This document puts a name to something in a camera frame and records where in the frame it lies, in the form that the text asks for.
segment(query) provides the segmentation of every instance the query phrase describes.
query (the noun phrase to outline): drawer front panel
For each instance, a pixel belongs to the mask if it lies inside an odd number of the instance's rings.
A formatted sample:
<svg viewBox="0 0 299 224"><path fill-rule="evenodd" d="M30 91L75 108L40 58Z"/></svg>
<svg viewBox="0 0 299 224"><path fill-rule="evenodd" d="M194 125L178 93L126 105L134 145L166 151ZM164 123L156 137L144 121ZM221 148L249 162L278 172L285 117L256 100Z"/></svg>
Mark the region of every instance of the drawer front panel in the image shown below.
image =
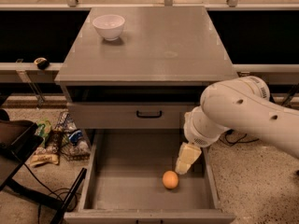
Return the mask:
<svg viewBox="0 0 299 224"><path fill-rule="evenodd" d="M81 129L176 129L194 105L94 105L68 104L72 119Z"/></svg>

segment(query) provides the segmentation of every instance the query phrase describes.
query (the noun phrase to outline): gray tabletop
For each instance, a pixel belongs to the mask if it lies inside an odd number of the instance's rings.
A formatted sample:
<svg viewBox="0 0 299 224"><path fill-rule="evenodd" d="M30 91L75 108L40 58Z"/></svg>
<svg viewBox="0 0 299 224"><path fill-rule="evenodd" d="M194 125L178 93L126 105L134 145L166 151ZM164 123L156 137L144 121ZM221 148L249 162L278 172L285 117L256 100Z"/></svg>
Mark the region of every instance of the gray tabletop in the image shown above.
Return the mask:
<svg viewBox="0 0 299 224"><path fill-rule="evenodd" d="M108 42L93 19L118 14L124 31ZM57 83L219 81L236 71L204 7L94 7Z"/></svg>

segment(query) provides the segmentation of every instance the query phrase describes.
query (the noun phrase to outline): orange ball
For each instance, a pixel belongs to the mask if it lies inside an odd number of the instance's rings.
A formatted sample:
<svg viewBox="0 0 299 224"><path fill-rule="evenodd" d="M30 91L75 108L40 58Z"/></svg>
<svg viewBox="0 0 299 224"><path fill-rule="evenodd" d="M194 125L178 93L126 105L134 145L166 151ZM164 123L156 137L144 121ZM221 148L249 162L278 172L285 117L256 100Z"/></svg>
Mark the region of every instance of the orange ball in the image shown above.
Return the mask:
<svg viewBox="0 0 299 224"><path fill-rule="evenodd" d="M178 175L173 171L166 171L162 181L167 189L174 189L178 185Z"/></svg>

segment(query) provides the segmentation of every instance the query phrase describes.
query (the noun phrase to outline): black handle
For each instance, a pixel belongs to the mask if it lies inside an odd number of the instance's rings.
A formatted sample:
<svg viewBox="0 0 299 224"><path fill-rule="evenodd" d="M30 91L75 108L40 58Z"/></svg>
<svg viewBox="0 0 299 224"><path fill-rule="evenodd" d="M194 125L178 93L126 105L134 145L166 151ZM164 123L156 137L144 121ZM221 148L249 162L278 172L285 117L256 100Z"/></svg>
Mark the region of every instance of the black handle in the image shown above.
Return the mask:
<svg viewBox="0 0 299 224"><path fill-rule="evenodd" d="M162 116L162 111L159 112L140 112L139 110L136 111L136 115L141 119L157 119Z"/></svg>

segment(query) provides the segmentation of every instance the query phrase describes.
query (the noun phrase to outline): white robotic arm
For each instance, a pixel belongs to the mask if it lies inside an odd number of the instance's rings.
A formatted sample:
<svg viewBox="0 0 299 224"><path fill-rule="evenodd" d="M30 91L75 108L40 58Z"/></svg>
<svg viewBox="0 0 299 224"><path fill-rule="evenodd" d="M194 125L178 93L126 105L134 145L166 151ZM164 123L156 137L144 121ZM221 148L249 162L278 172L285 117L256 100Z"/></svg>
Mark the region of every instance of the white robotic arm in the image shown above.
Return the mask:
<svg viewBox="0 0 299 224"><path fill-rule="evenodd" d="M299 158L299 111L269 102L270 92L258 77L241 77L205 89L200 106L186 113L184 133L189 144L178 154L176 172L186 174L220 135L234 129L248 133Z"/></svg>

